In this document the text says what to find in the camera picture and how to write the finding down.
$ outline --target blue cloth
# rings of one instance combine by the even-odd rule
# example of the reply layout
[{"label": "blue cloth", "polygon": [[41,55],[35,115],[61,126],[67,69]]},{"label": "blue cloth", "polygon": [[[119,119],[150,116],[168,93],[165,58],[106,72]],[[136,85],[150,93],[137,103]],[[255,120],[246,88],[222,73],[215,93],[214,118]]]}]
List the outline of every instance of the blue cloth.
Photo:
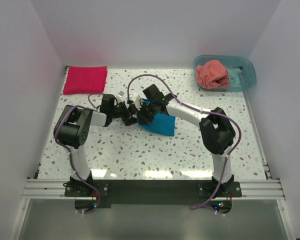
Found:
[{"label": "blue cloth", "polygon": [[157,113],[156,115],[154,115],[153,121],[151,123],[142,125],[140,124],[140,126],[149,132],[173,137],[175,135],[175,122],[175,116]]}]

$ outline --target gray wall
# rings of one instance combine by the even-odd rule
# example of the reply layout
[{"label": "gray wall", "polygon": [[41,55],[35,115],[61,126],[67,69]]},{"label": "gray wall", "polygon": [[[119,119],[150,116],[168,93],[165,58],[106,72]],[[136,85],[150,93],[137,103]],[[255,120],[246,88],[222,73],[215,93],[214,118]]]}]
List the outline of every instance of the gray wall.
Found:
[{"label": "gray wall", "polygon": [[62,71],[31,2],[0,0],[0,240],[38,166]]},{"label": "gray wall", "polygon": [[32,0],[67,65],[191,67],[249,57],[280,0]]},{"label": "gray wall", "polygon": [[271,173],[280,177],[300,237],[300,0],[282,0],[250,60],[249,94]]}]

